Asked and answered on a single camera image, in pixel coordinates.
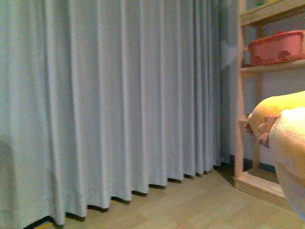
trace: white blanket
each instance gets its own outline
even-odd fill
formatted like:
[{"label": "white blanket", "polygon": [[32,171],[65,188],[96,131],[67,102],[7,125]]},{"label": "white blanket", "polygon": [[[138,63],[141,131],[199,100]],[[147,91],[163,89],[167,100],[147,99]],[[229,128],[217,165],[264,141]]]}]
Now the white blanket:
[{"label": "white blanket", "polygon": [[270,151],[283,192],[305,220],[305,108],[283,110],[270,130]]}]

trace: light blue curtain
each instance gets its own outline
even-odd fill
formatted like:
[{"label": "light blue curtain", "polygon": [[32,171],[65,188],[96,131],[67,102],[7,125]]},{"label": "light blue curtain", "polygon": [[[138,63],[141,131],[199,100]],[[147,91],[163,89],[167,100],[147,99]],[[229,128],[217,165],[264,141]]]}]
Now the light blue curtain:
[{"label": "light blue curtain", "polygon": [[218,2],[0,1],[0,228],[220,165]]}]

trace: floor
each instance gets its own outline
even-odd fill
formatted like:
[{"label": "floor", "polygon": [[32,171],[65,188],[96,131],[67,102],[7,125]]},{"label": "floor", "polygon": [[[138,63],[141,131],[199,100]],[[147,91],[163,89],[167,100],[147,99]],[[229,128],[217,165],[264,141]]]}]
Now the floor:
[{"label": "floor", "polygon": [[129,205],[112,201],[108,212],[88,210],[85,221],[66,219],[65,229],[305,229],[295,213],[232,187],[232,173],[208,175],[150,188]]}]

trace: shelf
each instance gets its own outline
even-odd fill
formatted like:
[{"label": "shelf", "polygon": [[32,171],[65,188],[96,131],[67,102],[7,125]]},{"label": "shelf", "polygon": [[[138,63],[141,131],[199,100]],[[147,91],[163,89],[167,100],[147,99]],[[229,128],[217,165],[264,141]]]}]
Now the shelf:
[{"label": "shelf", "polygon": [[260,26],[305,12],[304,0],[276,0],[240,14],[241,25]]},{"label": "shelf", "polygon": [[286,200],[281,186],[270,181],[273,179],[277,180],[275,173],[262,169],[251,169],[243,172],[240,177],[235,178],[235,187],[250,195],[293,211]]},{"label": "shelf", "polygon": [[299,61],[277,63],[277,64],[264,65],[264,66],[240,68],[239,70],[241,73],[266,73],[266,72],[279,72],[279,71],[304,68],[304,67],[305,67],[305,60],[299,60]]},{"label": "shelf", "polygon": [[248,123],[248,119],[241,119],[241,120],[238,120],[238,123],[239,123],[240,125],[245,125],[245,124]]}]

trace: red plastic basket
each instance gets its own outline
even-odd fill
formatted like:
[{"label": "red plastic basket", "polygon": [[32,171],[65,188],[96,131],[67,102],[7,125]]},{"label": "red plastic basket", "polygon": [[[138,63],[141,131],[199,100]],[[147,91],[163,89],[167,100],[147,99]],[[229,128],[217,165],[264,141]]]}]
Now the red plastic basket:
[{"label": "red plastic basket", "polygon": [[278,32],[249,44],[253,66],[305,59],[305,30]]}]

